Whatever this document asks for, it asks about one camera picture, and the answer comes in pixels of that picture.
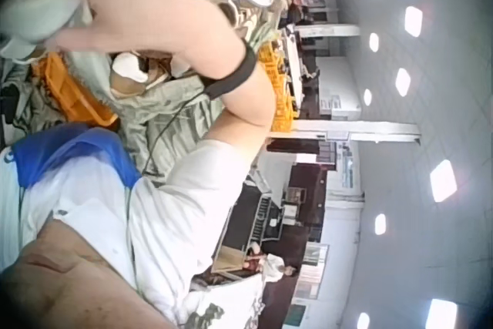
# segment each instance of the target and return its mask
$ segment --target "window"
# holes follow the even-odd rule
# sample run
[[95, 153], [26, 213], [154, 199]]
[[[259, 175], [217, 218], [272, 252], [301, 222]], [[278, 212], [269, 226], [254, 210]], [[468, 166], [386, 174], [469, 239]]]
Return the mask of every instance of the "window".
[[421, 34], [421, 23], [423, 12], [415, 7], [407, 7], [404, 17], [404, 28], [407, 32], [417, 38]]
[[432, 300], [426, 329], [454, 329], [457, 304], [447, 300]]
[[380, 47], [380, 38], [374, 32], [370, 34], [369, 44], [372, 52], [378, 52], [378, 48]]
[[375, 217], [375, 234], [382, 235], [387, 231], [387, 218], [384, 214]]
[[442, 161], [430, 174], [434, 201], [440, 203], [457, 191], [454, 169], [448, 159]]
[[303, 321], [306, 310], [307, 307], [302, 304], [292, 304], [287, 312], [286, 319], [284, 320], [285, 325], [299, 327], [301, 321]]
[[307, 300], [316, 300], [318, 298], [328, 253], [329, 246], [326, 244], [307, 243], [303, 265], [294, 291], [295, 297]]
[[411, 77], [405, 69], [399, 69], [397, 78], [395, 79], [395, 87], [401, 96], [406, 96], [411, 84]]
[[371, 98], [373, 96], [371, 95], [371, 91], [368, 90], [368, 89], [365, 89], [364, 90], [364, 94], [363, 94], [363, 100], [364, 100], [364, 104], [366, 104], [367, 106], [369, 106], [371, 104]]
[[336, 142], [319, 142], [319, 153], [317, 154], [317, 163], [333, 165], [330, 170], [337, 170], [337, 144]]
[[360, 314], [360, 317], [357, 319], [357, 329], [368, 329], [370, 326], [370, 317], [368, 314], [365, 314], [364, 312]]

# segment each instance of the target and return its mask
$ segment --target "skin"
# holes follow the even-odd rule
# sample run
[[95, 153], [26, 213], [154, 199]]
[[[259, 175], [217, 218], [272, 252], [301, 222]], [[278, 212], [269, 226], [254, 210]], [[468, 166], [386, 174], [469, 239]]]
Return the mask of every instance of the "skin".
[[[103, 52], [159, 50], [221, 79], [242, 61], [245, 48], [221, 11], [205, 0], [89, 0], [97, 18], [87, 29], [66, 29], [52, 47]], [[273, 120], [272, 86], [257, 65], [242, 86], [223, 96], [225, 109], [207, 134], [252, 162]], [[40, 327], [167, 329], [148, 305], [70, 227], [50, 221], [26, 246], [2, 283]]]

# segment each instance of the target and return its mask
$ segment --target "orange crate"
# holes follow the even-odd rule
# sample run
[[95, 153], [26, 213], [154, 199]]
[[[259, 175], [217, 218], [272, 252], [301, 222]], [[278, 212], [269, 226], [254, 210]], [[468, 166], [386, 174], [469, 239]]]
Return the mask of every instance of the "orange crate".
[[70, 76], [56, 53], [50, 53], [46, 60], [45, 80], [68, 121], [108, 127], [118, 119], [108, 106]]

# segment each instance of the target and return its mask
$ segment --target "black cord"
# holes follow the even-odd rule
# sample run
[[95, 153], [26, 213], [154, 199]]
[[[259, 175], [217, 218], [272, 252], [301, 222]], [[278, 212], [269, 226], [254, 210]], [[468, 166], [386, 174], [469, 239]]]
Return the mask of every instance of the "black cord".
[[143, 170], [142, 170], [142, 174], [146, 173], [147, 171], [147, 166], [149, 165], [152, 157], [153, 157], [153, 153], [154, 153], [154, 149], [156, 148], [156, 145], [157, 145], [157, 142], [159, 141], [159, 139], [161, 139], [161, 136], [164, 134], [165, 131], [167, 131], [167, 129], [171, 126], [171, 124], [175, 121], [176, 117], [178, 117], [178, 115], [183, 111], [183, 109], [188, 105], [190, 104], [193, 100], [195, 100], [196, 98], [198, 98], [199, 96], [201, 96], [202, 94], [204, 94], [205, 92], [204, 91], [201, 91], [199, 92], [198, 94], [194, 95], [192, 98], [188, 99], [186, 102], [184, 102], [181, 107], [178, 109], [178, 112], [176, 112], [174, 114], [174, 116], [172, 117], [172, 119], [164, 126], [164, 128], [159, 132], [159, 135], [156, 137], [156, 139], [154, 140], [154, 143], [153, 145], [151, 146], [151, 150], [149, 151], [149, 157], [147, 157], [147, 161], [146, 161], [146, 165], [144, 166]]

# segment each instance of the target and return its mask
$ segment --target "white column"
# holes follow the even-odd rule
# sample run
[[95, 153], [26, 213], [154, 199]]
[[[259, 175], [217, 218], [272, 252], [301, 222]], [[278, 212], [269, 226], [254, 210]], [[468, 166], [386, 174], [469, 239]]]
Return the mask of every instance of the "white column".
[[421, 133], [418, 126], [411, 123], [295, 119], [290, 133], [271, 133], [271, 136], [320, 140], [414, 142], [421, 138]]
[[295, 31], [302, 38], [317, 38], [320, 36], [359, 36], [360, 26], [342, 23], [326, 23], [324, 25], [300, 25], [295, 26]]

